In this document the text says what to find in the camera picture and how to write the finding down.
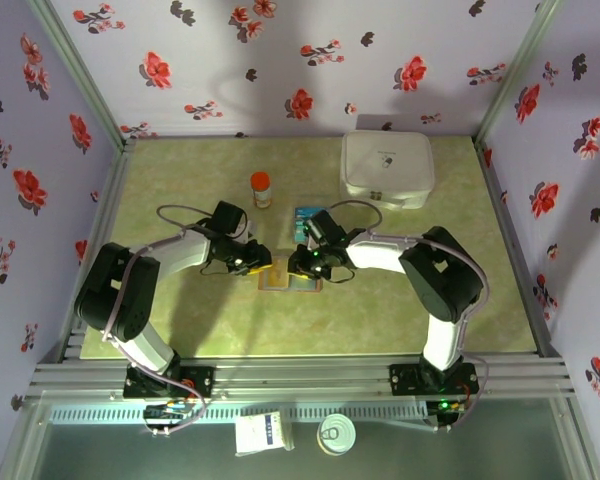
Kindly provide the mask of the gold card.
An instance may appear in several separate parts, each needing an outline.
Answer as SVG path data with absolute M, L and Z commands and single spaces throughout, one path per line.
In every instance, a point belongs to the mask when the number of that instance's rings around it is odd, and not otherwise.
M 275 257 L 272 266 L 263 272 L 263 288 L 266 290 L 287 289 L 289 287 L 287 265 L 287 257 Z

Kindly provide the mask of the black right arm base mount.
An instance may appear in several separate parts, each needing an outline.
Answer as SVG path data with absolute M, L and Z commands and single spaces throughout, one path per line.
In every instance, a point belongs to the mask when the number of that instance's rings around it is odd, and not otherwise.
M 389 384 L 394 396 L 473 395 L 480 389 L 475 366 L 465 362 L 445 371 L 424 363 L 392 364 Z

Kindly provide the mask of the aluminium corner post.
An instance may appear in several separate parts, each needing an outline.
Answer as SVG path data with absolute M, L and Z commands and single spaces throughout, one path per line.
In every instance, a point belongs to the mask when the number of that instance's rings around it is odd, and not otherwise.
M 45 30 L 47 37 L 79 88 L 84 100 L 106 132 L 110 143 L 119 152 L 123 152 L 126 148 L 127 141 L 120 133 L 114 116 L 83 61 L 75 43 L 69 35 L 69 32 L 52 5 L 51 0 L 25 0 L 25 2 Z
M 477 133 L 472 137 L 474 148 L 477 151 L 483 148 L 487 136 L 504 109 L 505 101 L 513 92 L 516 83 L 525 75 L 553 23 L 554 17 L 565 3 L 566 0 L 541 0 L 538 3 L 533 21 L 524 35 L 513 60 L 507 67 L 507 73 L 482 118 Z

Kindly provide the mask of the blue card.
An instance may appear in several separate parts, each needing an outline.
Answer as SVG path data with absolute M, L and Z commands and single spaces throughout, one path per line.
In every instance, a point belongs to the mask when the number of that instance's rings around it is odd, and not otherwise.
M 294 209 L 294 224 L 297 228 L 303 229 L 304 223 L 315 214 L 321 212 L 323 207 L 301 206 Z

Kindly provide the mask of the small circuit board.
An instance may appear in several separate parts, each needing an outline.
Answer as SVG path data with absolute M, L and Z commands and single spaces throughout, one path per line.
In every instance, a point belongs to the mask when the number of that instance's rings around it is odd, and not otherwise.
M 169 430 L 190 417 L 192 404 L 184 400 L 147 405 L 142 412 L 145 427 L 153 435 L 168 435 Z
M 427 401 L 426 407 L 435 431 L 450 431 L 466 413 L 466 402 L 460 400 Z

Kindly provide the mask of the white paper box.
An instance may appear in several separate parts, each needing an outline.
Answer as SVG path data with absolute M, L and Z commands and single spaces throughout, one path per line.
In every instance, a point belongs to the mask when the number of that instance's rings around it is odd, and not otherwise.
M 295 448 L 291 422 L 281 411 L 240 416 L 234 427 L 237 457 Z

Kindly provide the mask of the tin can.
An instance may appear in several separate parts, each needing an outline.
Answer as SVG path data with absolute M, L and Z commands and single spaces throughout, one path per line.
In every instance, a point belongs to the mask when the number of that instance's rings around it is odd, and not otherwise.
M 317 443 L 330 456 L 341 456 L 355 445 L 357 432 L 353 421 L 341 413 L 330 414 L 319 424 Z

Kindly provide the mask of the red-capped spice bottle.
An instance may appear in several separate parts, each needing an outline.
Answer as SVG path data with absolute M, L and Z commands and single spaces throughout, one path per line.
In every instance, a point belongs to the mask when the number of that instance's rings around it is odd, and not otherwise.
M 266 209 L 271 205 L 271 180 L 266 172 L 258 171 L 251 175 L 250 186 L 253 202 L 257 208 Z

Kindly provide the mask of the aluminium side rail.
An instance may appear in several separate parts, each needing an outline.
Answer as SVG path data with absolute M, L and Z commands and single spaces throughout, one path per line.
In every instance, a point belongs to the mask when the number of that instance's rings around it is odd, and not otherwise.
M 560 358 L 561 355 L 551 343 L 551 334 L 544 320 L 541 305 L 533 295 L 533 281 L 525 262 L 524 254 L 520 248 L 519 239 L 508 207 L 500 199 L 500 194 L 503 190 L 501 189 L 497 175 L 494 173 L 494 169 L 487 166 L 484 157 L 485 144 L 478 141 L 475 137 L 472 137 L 471 140 L 480 163 L 486 188 L 505 244 L 508 260 L 516 280 L 518 296 L 524 307 L 527 324 L 535 344 L 534 353 L 545 358 Z
M 100 247 L 111 237 L 126 182 L 127 171 L 136 145 L 136 140 L 125 141 L 123 149 L 114 156 L 110 164 L 104 190 L 100 194 L 96 216 L 88 238 L 87 250 L 79 266 L 78 276 L 69 301 L 57 352 L 52 360 L 53 363 L 80 359 L 85 332 L 89 329 L 89 326 L 75 314 L 75 301 Z

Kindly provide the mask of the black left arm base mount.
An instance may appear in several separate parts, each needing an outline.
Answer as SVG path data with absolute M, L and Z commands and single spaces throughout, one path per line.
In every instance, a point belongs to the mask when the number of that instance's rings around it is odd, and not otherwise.
M 129 365 L 123 385 L 125 399 L 195 398 L 191 389 L 205 399 L 211 397 L 215 383 L 215 368 L 210 366 L 179 366 L 166 371 L 170 382 L 156 379 Z

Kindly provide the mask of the aluminium frame rail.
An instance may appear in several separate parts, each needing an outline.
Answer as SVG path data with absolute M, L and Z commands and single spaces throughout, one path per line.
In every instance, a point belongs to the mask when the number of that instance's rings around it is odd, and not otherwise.
M 564 361 L 535 354 L 471 355 L 484 399 L 572 397 Z M 392 399 L 394 364 L 417 363 L 415 355 L 289 356 L 185 359 L 188 367 L 214 370 L 212 399 L 226 402 L 349 401 Z M 25 399 L 119 401 L 124 360 L 70 358 L 40 364 Z

